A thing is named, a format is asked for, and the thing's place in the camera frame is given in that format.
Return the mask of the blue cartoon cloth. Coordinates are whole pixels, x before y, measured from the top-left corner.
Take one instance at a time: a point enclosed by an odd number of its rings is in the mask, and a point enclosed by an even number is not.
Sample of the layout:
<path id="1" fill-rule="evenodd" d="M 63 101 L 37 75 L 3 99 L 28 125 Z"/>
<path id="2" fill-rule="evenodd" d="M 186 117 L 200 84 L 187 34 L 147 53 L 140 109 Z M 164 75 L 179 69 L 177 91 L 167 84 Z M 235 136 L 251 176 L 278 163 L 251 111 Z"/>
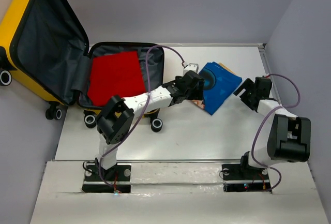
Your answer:
<path id="1" fill-rule="evenodd" d="M 203 99 L 192 102 L 209 115 L 213 115 L 243 81 L 216 62 L 208 62 L 199 75 L 204 79 Z"/>

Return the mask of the red cloth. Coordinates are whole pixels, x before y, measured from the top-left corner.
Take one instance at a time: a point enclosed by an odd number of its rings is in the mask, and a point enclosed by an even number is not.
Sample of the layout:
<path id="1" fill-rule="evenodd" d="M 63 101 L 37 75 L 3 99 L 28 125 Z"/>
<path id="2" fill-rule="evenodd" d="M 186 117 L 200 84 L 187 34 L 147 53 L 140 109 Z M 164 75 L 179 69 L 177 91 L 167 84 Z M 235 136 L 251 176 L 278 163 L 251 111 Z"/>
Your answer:
<path id="1" fill-rule="evenodd" d="M 87 96 L 103 107 L 114 96 L 132 97 L 146 92 L 137 52 L 121 52 L 93 59 Z"/>

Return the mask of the yellow hard-shell suitcase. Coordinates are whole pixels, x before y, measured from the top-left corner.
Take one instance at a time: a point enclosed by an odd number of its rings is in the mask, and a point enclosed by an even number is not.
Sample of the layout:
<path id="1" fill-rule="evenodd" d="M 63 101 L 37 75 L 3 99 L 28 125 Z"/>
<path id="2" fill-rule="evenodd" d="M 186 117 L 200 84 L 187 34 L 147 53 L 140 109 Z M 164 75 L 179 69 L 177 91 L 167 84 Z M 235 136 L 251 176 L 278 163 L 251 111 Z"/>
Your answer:
<path id="1" fill-rule="evenodd" d="M 153 43 L 99 42 L 88 36 L 67 0 L 12 0 L 1 22 L 1 85 L 17 80 L 49 103 L 46 118 L 62 118 L 60 105 L 79 105 L 96 126 L 101 107 L 88 97 L 93 59 L 136 52 L 146 88 L 163 83 L 164 50 Z"/>

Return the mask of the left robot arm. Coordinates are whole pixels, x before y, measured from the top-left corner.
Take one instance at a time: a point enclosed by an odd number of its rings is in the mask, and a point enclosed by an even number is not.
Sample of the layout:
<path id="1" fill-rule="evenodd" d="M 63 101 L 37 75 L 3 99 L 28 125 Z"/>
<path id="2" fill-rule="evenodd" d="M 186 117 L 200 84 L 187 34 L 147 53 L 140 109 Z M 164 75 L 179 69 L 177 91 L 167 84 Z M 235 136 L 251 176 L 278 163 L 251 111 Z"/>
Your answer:
<path id="1" fill-rule="evenodd" d="M 99 154 L 96 156 L 98 176 L 103 180 L 113 177 L 117 149 L 143 115 L 184 100 L 202 100 L 203 87 L 204 79 L 190 70 L 150 92 L 124 98 L 112 96 L 96 117 L 100 136 Z"/>

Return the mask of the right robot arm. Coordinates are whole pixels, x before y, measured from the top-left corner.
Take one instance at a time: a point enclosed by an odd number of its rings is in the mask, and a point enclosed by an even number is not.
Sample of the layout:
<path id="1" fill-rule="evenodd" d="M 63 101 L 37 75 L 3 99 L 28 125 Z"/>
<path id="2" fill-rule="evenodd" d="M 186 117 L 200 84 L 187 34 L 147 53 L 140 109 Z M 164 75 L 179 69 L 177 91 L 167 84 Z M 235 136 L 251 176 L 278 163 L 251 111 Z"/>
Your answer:
<path id="1" fill-rule="evenodd" d="M 245 152 L 238 165 L 239 175 L 251 178 L 258 169 L 271 168 L 284 162 L 306 162 L 311 152 L 311 120 L 288 110 L 270 96 L 273 83 L 270 76 L 246 79 L 234 92 L 251 110 L 264 116 L 255 134 L 250 151 Z M 265 144 L 255 146 L 264 124 L 271 124 Z"/>

